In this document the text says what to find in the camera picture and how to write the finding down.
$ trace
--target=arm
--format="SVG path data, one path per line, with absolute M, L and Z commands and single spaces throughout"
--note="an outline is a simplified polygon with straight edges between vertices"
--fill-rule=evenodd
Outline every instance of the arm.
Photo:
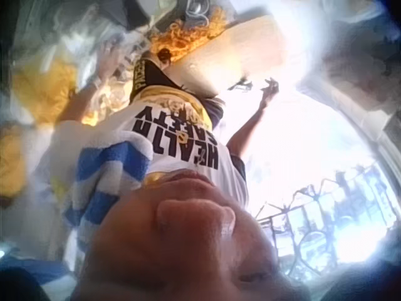
M 101 47 L 94 76 L 95 80 L 90 81 L 81 91 L 71 97 L 64 111 L 58 117 L 58 123 L 67 120 L 82 121 L 88 105 L 113 75 L 118 67 L 120 58 L 118 46 L 111 47 L 110 43 L 106 43 Z
M 231 155 L 244 159 L 249 148 L 252 136 L 261 124 L 269 103 L 278 93 L 278 83 L 274 80 L 266 81 L 269 87 L 262 89 L 263 97 L 256 113 L 236 132 L 227 143 Z

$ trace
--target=eye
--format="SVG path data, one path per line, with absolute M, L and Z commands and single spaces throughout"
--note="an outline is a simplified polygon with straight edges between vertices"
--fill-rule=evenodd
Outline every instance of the eye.
M 241 275 L 239 281 L 246 283 L 263 282 L 270 278 L 271 274 L 266 272 L 253 273 L 249 275 Z

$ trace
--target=hand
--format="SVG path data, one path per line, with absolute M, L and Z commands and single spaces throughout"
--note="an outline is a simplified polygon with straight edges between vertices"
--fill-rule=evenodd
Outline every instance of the hand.
M 273 100 L 273 98 L 278 94 L 279 92 L 279 85 L 278 82 L 270 78 L 270 80 L 264 80 L 266 83 L 269 84 L 268 87 L 263 88 L 263 96 L 261 103 L 259 105 L 260 110 L 264 110 L 265 108 L 268 107 L 270 102 Z
M 111 41 L 107 41 L 100 47 L 96 74 L 103 83 L 114 74 L 122 58 L 122 51 L 117 43 L 113 45 Z

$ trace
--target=yellow cloth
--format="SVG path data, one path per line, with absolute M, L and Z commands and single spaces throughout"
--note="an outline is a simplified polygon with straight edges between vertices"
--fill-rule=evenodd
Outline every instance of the yellow cloth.
M 0 195 L 15 197 L 26 184 L 26 168 L 21 153 L 21 129 L 6 127 L 0 138 Z
M 42 57 L 13 74 L 13 92 L 28 109 L 36 125 L 53 125 L 76 88 L 76 68 L 55 58 L 46 73 L 40 73 Z

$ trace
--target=yellow object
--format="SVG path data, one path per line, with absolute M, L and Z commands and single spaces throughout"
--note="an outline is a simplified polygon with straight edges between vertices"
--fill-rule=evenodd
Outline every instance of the yellow object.
M 0 196 L 15 197 L 26 184 L 26 168 L 21 153 L 21 129 L 5 127 L 0 135 Z
M 176 20 L 165 33 L 150 37 L 151 52 L 157 54 L 163 48 L 171 52 L 171 62 L 178 61 L 196 48 L 219 36 L 226 29 L 226 16 L 220 7 L 216 7 L 208 26 L 196 26 L 183 29 L 183 22 Z
M 40 73 L 42 60 L 38 55 L 14 72 L 13 92 L 20 104 L 31 112 L 37 125 L 53 125 L 65 108 L 70 92 L 75 91 L 76 68 L 55 58 L 49 70 Z

